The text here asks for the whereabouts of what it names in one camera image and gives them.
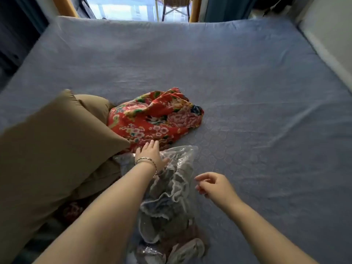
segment chair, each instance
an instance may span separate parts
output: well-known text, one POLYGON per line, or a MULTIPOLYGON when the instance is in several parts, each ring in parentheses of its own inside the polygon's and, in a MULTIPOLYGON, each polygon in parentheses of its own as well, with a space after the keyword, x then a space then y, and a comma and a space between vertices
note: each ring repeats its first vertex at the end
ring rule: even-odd
MULTIPOLYGON (((177 11, 185 16, 188 17, 188 21, 189 21, 189 3, 190 3, 190 0, 160 0, 161 3, 164 5, 164 9, 163 9, 163 17, 162 17, 162 21, 164 21, 165 19, 165 15, 167 15, 168 13, 172 12, 172 11, 177 11), (166 6, 169 6, 171 7, 172 9, 165 13, 166 11, 166 6), (181 11, 178 10, 178 8, 180 7, 187 7, 187 15, 181 11)), ((158 21, 159 21, 159 14, 158 14, 158 4, 157 4, 157 0, 155 0, 155 5, 156 5, 156 12, 157 12, 157 18, 158 18, 158 21)))

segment floral cloth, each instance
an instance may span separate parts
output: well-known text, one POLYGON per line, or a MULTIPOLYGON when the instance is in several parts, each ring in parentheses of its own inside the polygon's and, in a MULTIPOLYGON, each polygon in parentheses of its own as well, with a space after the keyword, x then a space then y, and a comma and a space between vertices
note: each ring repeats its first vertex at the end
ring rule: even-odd
POLYGON ((132 101, 114 107, 109 112, 108 126, 118 135, 130 141, 125 152, 135 152, 150 140, 159 140, 160 149, 197 128, 204 111, 189 102, 179 91, 153 91, 132 101))

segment person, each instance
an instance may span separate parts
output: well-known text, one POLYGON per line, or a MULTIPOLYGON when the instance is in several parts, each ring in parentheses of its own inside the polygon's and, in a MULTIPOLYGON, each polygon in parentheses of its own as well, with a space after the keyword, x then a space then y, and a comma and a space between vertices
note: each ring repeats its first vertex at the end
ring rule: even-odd
MULTIPOLYGON (((138 163, 90 204, 35 264, 115 264, 121 261, 144 192, 156 172, 169 161, 161 159, 158 141, 139 148, 135 154, 137 160, 138 163)), ((196 176, 195 180, 198 182, 196 190, 233 220, 261 263, 317 263, 245 204, 224 175, 208 172, 196 176)))

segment bed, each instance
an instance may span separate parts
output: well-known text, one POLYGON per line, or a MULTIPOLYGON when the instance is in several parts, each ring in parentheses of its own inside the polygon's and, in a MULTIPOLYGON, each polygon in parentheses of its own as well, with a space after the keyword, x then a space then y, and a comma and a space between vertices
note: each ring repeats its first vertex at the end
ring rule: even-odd
MULTIPOLYGON (((352 97, 284 18, 149 23, 58 17, 0 93, 0 130, 61 90, 115 103, 179 87, 205 115, 175 146, 320 263, 350 263, 352 97)), ((195 200, 204 263, 257 263, 240 231, 195 200)))

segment clear plastic bag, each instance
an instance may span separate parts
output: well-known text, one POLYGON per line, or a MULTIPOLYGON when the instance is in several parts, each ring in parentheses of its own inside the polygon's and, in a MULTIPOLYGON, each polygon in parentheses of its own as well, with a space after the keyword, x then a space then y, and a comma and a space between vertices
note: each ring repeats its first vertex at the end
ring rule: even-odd
MULTIPOLYGON (((195 239, 196 244, 201 242, 194 220, 193 196, 190 194, 193 192, 190 191, 190 184, 194 177, 193 161, 197 153, 196 146, 179 146, 160 152, 162 158, 168 157, 171 161, 151 181, 140 205, 137 224, 143 242, 135 245, 134 250, 139 259, 143 255, 141 252, 145 252, 145 257, 150 257, 150 248, 153 248, 153 254, 168 257, 178 244, 195 239)), ((120 164, 122 175, 133 168, 134 156, 131 153, 114 156, 114 160, 120 164)), ((190 256, 193 253, 198 256, 202 252, 192 252, 197 250, 194 246, 189 250, 190 256)))

